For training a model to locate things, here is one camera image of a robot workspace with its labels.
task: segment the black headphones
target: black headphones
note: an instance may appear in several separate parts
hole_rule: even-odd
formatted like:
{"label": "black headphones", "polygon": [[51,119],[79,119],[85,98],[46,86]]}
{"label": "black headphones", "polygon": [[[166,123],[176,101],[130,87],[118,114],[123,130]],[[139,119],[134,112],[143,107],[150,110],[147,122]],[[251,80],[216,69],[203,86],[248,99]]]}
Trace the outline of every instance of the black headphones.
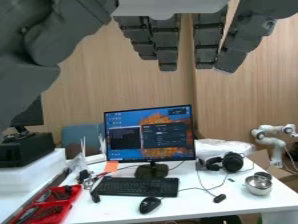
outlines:
{"label": "black headphones", "polygon": [[228,152],[223,158],[210,158],[206,161],[204,166],[206,169],[211,171],[219,171],[219,169],[223,169],[228,173],[235,173],[243,167],[243,157],[238,153]]}

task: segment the speaker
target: speaker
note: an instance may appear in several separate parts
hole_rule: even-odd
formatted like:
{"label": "speaker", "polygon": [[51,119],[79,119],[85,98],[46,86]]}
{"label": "speaker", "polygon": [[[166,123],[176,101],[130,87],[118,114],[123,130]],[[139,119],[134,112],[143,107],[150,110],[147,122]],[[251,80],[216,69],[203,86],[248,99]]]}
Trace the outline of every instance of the speaker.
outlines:
{"label": "speaker", "polygon": [[50,133],[37,133],[26,138],[0,144],[0,168],[22,167],[54,150]]}

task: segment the wood panel wall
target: wood panel wall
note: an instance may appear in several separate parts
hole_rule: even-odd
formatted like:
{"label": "wood panel wall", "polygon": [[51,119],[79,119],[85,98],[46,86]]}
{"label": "wood panel wall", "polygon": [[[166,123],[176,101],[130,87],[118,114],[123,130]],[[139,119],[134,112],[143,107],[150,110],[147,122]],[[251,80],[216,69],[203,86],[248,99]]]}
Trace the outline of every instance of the wood panel wall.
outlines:
{"label": "wood panel wall", "polygon": [[[230,5],[228,22],[236,3]],[[277,21],[234,75],[195,71],[198,125],[204,137],[252,142],[250,130],[258,125],[298,125],[296,38],[298,15]]]}
{"label": "wood panel wall", "polygon": [[[228,22],[238,0],[231,1]],[[273,33],[234,75],[194,70],[190,17],[183,17],[178,70],[160,73],[142,61],[111,22],[86,37],[43,93],[45,126],[59,141],[61,128],[102,121],[103,111],[195,103],[204,137],[251,141],[259,124],[298,124],[298,16]]]}
{"label": "wood panel wall", "polygon": [[42,127],[61,141],[61,128],[98,123],[103,112],[191,103],[188,44],[190,16],[182,18],[178,69],[159,72],[156,61],[143,61],[115,22],[86,37],[61,63],[61,74],[42,94]]}

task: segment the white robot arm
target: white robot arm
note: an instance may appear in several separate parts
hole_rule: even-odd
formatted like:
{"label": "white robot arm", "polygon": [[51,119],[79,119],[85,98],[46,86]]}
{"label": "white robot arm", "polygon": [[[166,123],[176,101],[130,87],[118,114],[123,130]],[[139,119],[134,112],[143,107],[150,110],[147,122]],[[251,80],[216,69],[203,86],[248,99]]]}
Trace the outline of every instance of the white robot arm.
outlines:
{"label": "white robot arm", "polygon": [[289,137],[296,138],[295,124],[284,126],[260,125],[258,129],[251,130],[251,135],[255,137],[255,142],[261,145],[273,145],[269,164],[281,168],[281,150],[285,147],[285,142],[273,137],[265,137],[265,134],[276,135],[277,132],[287,134]]}

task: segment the keyboard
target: keyboard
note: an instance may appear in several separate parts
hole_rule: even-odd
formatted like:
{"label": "keyboard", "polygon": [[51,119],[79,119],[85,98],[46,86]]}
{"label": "keyboard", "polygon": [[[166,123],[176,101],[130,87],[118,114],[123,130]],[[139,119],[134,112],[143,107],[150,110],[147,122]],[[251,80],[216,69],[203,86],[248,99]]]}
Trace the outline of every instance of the keyboard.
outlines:
{"label": "keyboard", "polygon": [[99,195],[176,197],[178,178],[103,177],[94,191]]}

